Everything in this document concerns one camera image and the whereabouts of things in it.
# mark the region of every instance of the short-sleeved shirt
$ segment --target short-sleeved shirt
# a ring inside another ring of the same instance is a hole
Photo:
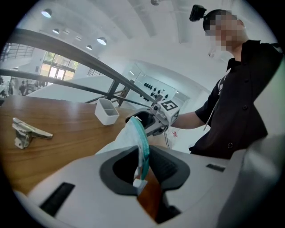
[[[210,118],[211,129],[197,141],[192,154],[230,159],[234,151],[267,135],[253,102],[274,76],[282,56],[268,43],[249,40],[242,44],[241,62],[228,61],[230,71],[221,79],[222,90],[218,81],[195,112],[204,123]]]

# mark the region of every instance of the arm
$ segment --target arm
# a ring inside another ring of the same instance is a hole
[[[177,120],[172,124],[172,127],[181,129],[194,129],[205,125],[207,120],[210,118],[215,104],[219,99],[218,84],[219,82],[217,82],[216,86],[208,97],[208,100],[201,108],[199,108],[195,112],[179,115]]]

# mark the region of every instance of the white plastic cup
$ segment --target white plastic cup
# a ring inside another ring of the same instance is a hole
[[[114,124],[120,116],[112,102],[108,99],[98,99],[95,115],[104,125]]]

